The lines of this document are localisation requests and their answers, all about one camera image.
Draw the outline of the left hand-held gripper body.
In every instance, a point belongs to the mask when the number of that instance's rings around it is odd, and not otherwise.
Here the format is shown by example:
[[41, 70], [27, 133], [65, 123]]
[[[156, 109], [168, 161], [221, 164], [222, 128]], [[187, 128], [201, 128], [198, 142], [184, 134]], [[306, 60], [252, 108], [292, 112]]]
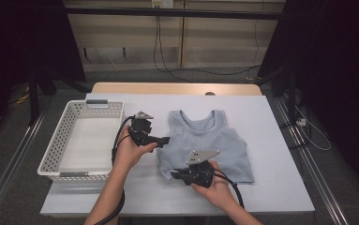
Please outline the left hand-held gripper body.
[[128, 132], [138, 146], [157, 142], [155, 137], [150, 136], [152, 130], [150, 119], [153, 119], [153, 116], [145, 112], [138, 112], [131, 118]]

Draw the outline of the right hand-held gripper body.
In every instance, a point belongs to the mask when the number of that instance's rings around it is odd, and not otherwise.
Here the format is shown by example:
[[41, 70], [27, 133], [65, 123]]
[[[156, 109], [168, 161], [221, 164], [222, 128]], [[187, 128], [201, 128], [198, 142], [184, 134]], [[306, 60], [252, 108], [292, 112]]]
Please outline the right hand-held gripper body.
[[196, 184], [204, 188], [209, 188], [213, 181], [214, 169], [209, 162], [210, 158], [219, 155], [218, 150], [198, 151], [194, 150], [187, 160], [187, 168], [181, 173], [181, 179], [186, 185]]

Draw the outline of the light blue knit tank top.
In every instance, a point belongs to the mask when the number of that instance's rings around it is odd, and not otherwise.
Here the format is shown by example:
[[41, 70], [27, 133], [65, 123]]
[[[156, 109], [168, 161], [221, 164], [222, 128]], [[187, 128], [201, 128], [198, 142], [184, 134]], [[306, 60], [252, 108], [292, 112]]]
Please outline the light blue knit tank top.
[[172, 179], [175, 169], [186, 167], [194, 150], [218, 150], [215, 161], [234, 182], [255, 182], [247, 143], [228, 126], [224, 111], [212, 110], [206, 118], [197, 121], [190, 120], [181, 110], [171, 111], [169, 126], [169, 143], [157, 150], [159, 170], [167, 180]]

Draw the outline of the white perforated plastic basket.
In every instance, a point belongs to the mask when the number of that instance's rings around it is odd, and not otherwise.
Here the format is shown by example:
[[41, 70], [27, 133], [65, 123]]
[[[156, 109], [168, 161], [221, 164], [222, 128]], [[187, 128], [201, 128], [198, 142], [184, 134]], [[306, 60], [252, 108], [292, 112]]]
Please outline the white perforated plastic basket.
[[122, 101], [107, 99], [68, 102], [37, 173], [65, 183], [106, 179], [124, 108]]

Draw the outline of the person's right hand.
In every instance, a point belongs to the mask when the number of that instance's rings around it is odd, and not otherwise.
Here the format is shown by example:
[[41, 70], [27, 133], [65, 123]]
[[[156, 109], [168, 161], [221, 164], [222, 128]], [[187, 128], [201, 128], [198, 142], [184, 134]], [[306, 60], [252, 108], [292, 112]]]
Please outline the person's right hand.
[[232, 196], [228, 182], [223, 178], [223, 173], [219, 171], [217, 162], [210, 160], [210, 163], [217, 173], [211, 187], [201, 187], [195, 184], [191, 184], [190, 186], [197, 193], [205, 197], [213, 206], [218, 207], [224, 212], [228, 212], [237, 205], [237, 201]]

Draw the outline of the person's left hand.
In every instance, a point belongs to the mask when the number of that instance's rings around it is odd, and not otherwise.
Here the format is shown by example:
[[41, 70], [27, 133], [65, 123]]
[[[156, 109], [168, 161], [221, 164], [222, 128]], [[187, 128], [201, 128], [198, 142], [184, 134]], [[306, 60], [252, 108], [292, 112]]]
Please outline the person's left hand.
[[129, 125], [126, 125], [120, 134], [120, 142], [111, 171], [112, 175], [128, 174], [144, 154], [157, 148], [155, 142], [141, 146], [135, 144], [129, 135], [128, 128]]

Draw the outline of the black metal stand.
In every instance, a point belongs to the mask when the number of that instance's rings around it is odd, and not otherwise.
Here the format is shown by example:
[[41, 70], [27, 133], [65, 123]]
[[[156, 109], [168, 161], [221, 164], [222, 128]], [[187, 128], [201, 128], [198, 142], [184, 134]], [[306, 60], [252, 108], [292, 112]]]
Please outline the black metal stand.
[[269, 68], [261, 65], [258, 71], [258, 80], [255, 82], [258, 86], [270, 83], [272, 94], [275, 97], [287, 95], [288, 116], [291, 124], [295, 123], [295, 75], [292, 66], [288, 63], [282, 63], [276, 68]]
[[40, 108], [38, 104], [38, 89], [46, 96], [53, 96], [57, 89], [53, 80], [61, 81], [68, 86], [76, 89], [81, 93], [90, 93], [91, 88], [74, 81], [63, 74], [59, 74], [56, 70], [42, 66], [37, 69], [31, 66], [28, 72], [28, 87], [30, 97], [30, 121], [29, 125], [33, 126], [40, 117]]

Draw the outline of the black curtain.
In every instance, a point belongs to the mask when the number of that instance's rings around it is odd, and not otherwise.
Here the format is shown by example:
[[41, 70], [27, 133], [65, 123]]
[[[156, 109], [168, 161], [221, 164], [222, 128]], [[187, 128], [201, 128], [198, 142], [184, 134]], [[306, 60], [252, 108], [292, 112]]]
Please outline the black curtain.
[[0, 92], [31, 76], [47, 93], [86, 80], [63, 0], [0, 0]]
[[359, 175], [359, 0], [286, 0], [259, 70], [291, 82]]

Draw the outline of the aluminium frame rail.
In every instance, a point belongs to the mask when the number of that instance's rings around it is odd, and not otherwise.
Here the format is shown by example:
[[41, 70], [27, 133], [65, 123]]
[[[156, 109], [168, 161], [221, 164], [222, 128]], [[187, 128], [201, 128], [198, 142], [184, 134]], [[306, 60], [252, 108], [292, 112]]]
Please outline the aluminium frame rail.
[[302, 127], [290, 122], [290, 107], [285, 103], [285, 97], [278, 98], [276, 100], [276, 105], [279, 108], [281, 118], [284, 120], [285, 126], [283, 128], [288, 130], [291, 134], [295, 150], [307, 168], [312, 183], [317, 189], [333, 223], [335, 225], [349, 225], [349, 221], [346, 219], [344, 211], [339, 205], [334, 193], [326, 183], [321, 170], [310, 152], [308, 144], [312, 143], [311, 139], [306, 135], [306, 132]]
[[37, 136], [37, 133], [43, 123], [45, 115], [51, 108], [52, 101], [53, 97], [46, 98], [46, 101], [43, 103], [42, 108], [38, 113], [38, 116], [34, 120], [33, 124], [27, 128], [13, 157], [11, 158], [9, 164], [2, 173], [2, 176], [0, 177], [0, 205], [5, 198], [7, 191], [9, 190], [12, 180], [14, 179], [17, 174], [17, 171], [19, 170], [22, 161], [28, 152], [28, 149], [30, 148], [33, 140]]

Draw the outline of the white wall power socket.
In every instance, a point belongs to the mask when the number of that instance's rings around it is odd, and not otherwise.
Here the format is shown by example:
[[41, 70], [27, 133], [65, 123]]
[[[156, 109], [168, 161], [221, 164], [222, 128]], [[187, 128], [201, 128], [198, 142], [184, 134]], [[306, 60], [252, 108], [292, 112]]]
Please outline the white wall power socket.
[[174, 8], [173, 0], [152, 0], [152, 8]]

